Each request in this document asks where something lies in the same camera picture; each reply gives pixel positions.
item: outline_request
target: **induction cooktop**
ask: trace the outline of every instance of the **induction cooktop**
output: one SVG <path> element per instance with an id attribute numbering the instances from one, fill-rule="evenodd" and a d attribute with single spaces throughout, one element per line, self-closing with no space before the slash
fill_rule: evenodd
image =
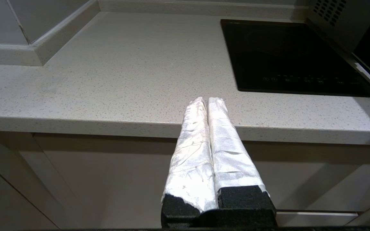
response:
<path id="1" fill-rule="evenodd" d="M 370 83 L 304 23 L 221 25 L 240 91 L 370 97 Z"/>

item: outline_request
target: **kitchen countertop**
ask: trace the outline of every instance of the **kitchen countertop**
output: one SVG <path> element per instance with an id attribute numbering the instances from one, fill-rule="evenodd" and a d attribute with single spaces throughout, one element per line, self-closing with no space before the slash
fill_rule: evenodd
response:
<path id="1" fill-rule="evenodd" d="M 238 91 L 222 18 L 98 13 L 44 67 L 0 65 L 0 131 L 176 138 L 203 96 L 242 140 L 370 144 L 370 98 Z"/>

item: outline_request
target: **black glass cooktop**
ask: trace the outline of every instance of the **black glass cooktop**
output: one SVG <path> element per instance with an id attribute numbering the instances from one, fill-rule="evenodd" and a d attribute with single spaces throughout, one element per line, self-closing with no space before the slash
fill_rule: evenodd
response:
<path id="1" fill-rule="evenodd" d="M 304 23 L 221 25 L 240 91 L 370 97 L 370 83 Z"/>

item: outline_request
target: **speckled countertop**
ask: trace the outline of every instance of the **speckled countertop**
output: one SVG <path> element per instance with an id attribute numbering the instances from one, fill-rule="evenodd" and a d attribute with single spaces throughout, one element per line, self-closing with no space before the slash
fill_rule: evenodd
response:
<path id="1" fill-rule="evenodd" d="M 221 18 L 100 12 L 44 67 L 0 65 L 0 131 L 176 138 L 203 96 L 242 140 L 370 144 L 370 98 L 238 91 Z"/>

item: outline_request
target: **white tape-wrapped finger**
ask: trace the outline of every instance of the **white tape-wrapped finger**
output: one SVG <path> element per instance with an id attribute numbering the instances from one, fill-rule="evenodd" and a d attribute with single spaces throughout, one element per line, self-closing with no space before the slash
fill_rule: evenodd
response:
<path id="1" fill-rule="evenodd" d="M 258 185 L 264 192 L 257 168 L 249 157 L 235 127 L 229 119 L 222 98 L 209 98 L 208 124 L 215 172 L 215 192 L 222 187 Z"/>
<path id="2" fill-rule="evenodd" d="M 202 97 L 191 101 L 185 110 L 163 197 L 165 194 L 181 197 L 200 212 L 217 208 L 207 108 Z"/>

